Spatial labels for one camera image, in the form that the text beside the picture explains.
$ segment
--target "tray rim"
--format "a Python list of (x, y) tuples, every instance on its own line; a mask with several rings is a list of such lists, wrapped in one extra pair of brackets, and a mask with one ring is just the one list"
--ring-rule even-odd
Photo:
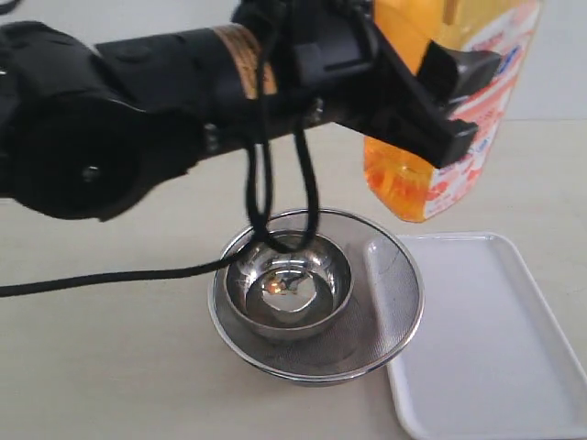
[[(575, 373), (581, 380), (581, 385), (583, 385), (583, 387), (587, 389), (587, 373), (585, 369), (579, 361), (577, 354), (573, 350), (572, 345), (569, 342), (569, 339), (565, 336), (555, 314), (552, 312), (552, 309), (548, 305), (548, 301), (546, 300), (544, 293), (538, 286), (538, 283), (534, 278), (534, 275), (530, 271), (530, 268), (527, 266), (522, 253), (510, 238), (502, 234), (489, 231), (442, 232), (420, 235), (403, 234), (398, 235), (397, 238), (400, 240), (498, 240), (504, 242), (507, 245), (508, 250), (511, 251), (512, 255), (516, 258), (517, 263), (520, 269), (522, 269), (524, 276), (529, 281), (530, 286), (532, 287), (532, 294), (535, 295), (538, 305), (543, 309), (543, 312), (545, 313), (545, 321), (547, 321), (547, 324), (551, 327), (551, 331), (561, 342), (561, 349), (565, 352), (565, 355), (567, 356), (567, 361), (569, 361), (571, 363), (571, 366), (574, 368)], [(399, 378), (394, 373), (393, 362), (388, 363), (386, 369), (388, 379), (392, 388), (394, 406), (400, 425), (415, 440), (550, 440), (555, 438), (558, 440), (576, 440), (587, 438), (587, 423), (579, 428), (576, 428), (574, 432), (568, 432), (564, 435), (561, 435), (560, 433), (542, 433), (542, 435), (535, 436), (532, 436), (531, 434), (519, 434), (518, 437), (516, 437), (512, 434), (495, 434), (489, 437), (488, 435), (482, 436), (478, 434), (443, 435), (423, 431), (422, 426), (415, 426), (415, 424), (413, 423), (413, 417), (409, 417), (406, 414), (405, 408), (403, 408), (404, 405), (398, 403), (398, 401), (401, 399), (400, 392), (397, 390)]]
[[(306, 213), (307, 213), (307, 209), (293, 209), (293, 210), (283, 211), (279, 214), (272, 216), (270, 221), (277, 220), (277, 219), (287, 217), (287, 216), (302, 215), (302, 214), (306, 214)], [(351, 220), (359, 221), (366, 226), (374, 228), (379, 233), (381, 233), (382, 235), (384, 235), (385, 237), (387, 237), (391, 241), (393, 241), (393, 243), (404, 253), (405, 257), (408, 259), (408, 261), (410, 262), (410, 265), (414, 269), (416, 281), (418, 284), (418, 290), (419, 290), (416, 319), (414, 320), (412, 327), (410, 328), (410, 331), (406, 334), (405, 338), (400, 343), (398, 343), (393, 348), (393, 350), (391, 350), (390, 353), (388, 353), (388, 355), (386, 357), (382, 357), (378, 361), (372, 362), (369, 365), (365, 366), (364, 368), (356, 369), (356, 370), (346, 372), (346, 373), (339, 373), (336, 375), (330, 375), (330, 376), (309, 376), (309, 375), (301, 375), (301, 374), (292, 374), (292, 373), (283, 372), (283, 371), (276, 369), (276, 368), (268, 367), (268, 366), (262, 364), (261, 362), (257, 361), (253, 357), (249, 356), (247, 353), (245, 353), (243, 350), (241, 350), (236, 344), (234, 344), (234, 342), (232, 342), (231, 338), (227, 335), (226, 331), (224, 330), (224, 327), (220, 323), (218, 317), (216, 316), (216, 313), (215, 313), (215, 306), (216, 306), (215, 286), (218, 283), (219, 275), (221, 274), (221, 272), (223, 272), (222, 269), (218, 270), (215, 273), (214, 279), (210, 283), (210, 286), (208, 288), (208, 310), (209, 310), (210, 318), (212, 319), (212, 322), (213, 322), (214, 327), (216, 328), (218, 334), (223, 339), (225, 344), (230, 347), (230, 349), (232, 351), (234, 351), (241, 359), (243, 359), (245, 362), (250, 364), (252, 367), (259, 369), (265, 373), (268, 373), (276, 378), (279, 378), (282, 380), (289, 380), (289, 381), (292, 381), (292, 382), (295, 382), (295, 383), (298, 383), (301, 385), (306, 384), (306, 385), (310, 385), (310, 386), (336, 385), (339, 383), (358, 379), (360, 377), (365, 376), (366, 374), (373, 372), (376, 369), (379, 369), (379, 368), (386, 366), (392, 359), (394, 359), (399, 353), (401, 353), (404, 350), (404, 348), (407, 347), (407, 345), (410, 343), (410, 341), (414, 338), (415, 333), (417, 332), (417, 330), (420, 326), (420, 323), (422, 322), (422, 316), (424, 314), (424, 307), (425, 307), (425, 292), (424, 292), (425, 288), (424, 288), (424, 282), (422, 279), (422, 274), (420, 272), (420, 269), (417, 266), (417, 262), (415, 261), (414, 256), (411, 254), (409, 249), (404, 245), (402, 240), (398, 238), (398, 236), (393, 235), (392, 233), (387, 231), (387, 229), (385, 229), (381, 225), (373, 222), (372, 220), (367, 219), (367, 218), (362, 217), (357, 214), (350, 213), (348, 211), (344, 211), (344, 210), (340, 210), (340, 209), (336, 209), (336, 208), (323, 207), (320, 209), (320, 214), (339, 215), (339, 216), (347, 217)], [(251, 231), (252, 231), (252, 227), (248, 226), (245, 229), (243, 229), (242, 231), (240, 231), (238, 234), (236, 234), (223, 249), (222, 257), (225, 257), (227, 255), (228, 251), (242, 237), (246, 236)]]

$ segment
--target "white plastic tray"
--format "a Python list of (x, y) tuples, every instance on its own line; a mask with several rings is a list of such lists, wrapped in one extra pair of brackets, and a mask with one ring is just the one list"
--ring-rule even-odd
[(587, 379), (514, 245), (403, 236), (425, 284), (414, 340), (388, 367), (416, 440), (587, 438)]

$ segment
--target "metal strainer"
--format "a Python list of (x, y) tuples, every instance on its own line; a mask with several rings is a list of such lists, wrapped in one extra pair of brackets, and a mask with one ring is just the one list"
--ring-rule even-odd
[[(271, 229), (304, 230), (305, 220), (306, 211), (280, 214)], [(250, 232), (237, 236), (225, 255), (241, 248)], [(273, 376), (313, 386), (353, 380), (385, 365), (414, 336), (424, 306), (412, 257), (382, 228), (354, 214), (322, 210), (319, 233), (342, 249), (355, 281), (347, 310), (324, 333), (285, 346), (254, 335), (229, 304), (225, 269), (216, 273), (209, 294), (216, 329), (239, 356)]]

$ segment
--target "detergent bottle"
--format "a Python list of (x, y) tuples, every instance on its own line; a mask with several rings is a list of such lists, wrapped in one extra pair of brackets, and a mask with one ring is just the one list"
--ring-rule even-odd
[(491, 50), (503, 57), (489, 86), (452, 115), (479, 133), (459, 163), (438, 170), (416, 155), (365, 139), (365, 178), (399, 218), (424, 222), (450, 208), (479, 179), (536, 30), (539, 0), (377, 0), (375, 21), (417, 74), (430, 40), (452, 50)]

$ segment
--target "table surface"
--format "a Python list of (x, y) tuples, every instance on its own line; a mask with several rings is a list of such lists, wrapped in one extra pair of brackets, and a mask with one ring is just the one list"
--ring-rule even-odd
[[(323, 205), (397, 234), (493, 231), (511, 238), (587, 367), (587, 122), (506, 122), (475, 190), (422, 225), (397, 220), (362, 176), (362, 139), (310, 134)], [(277, 209), (305, 203), (289, 139), (276, 153)], [(0, 206), (2, 284), (214, 259), (246, 224), (242, 153), (210, 160), (107, 224)], [(0, 437), (5, 439), (407, 438), (384, 370), (330, 389), (249, 367), (208, 315), (211, 276), (2, 300)]]

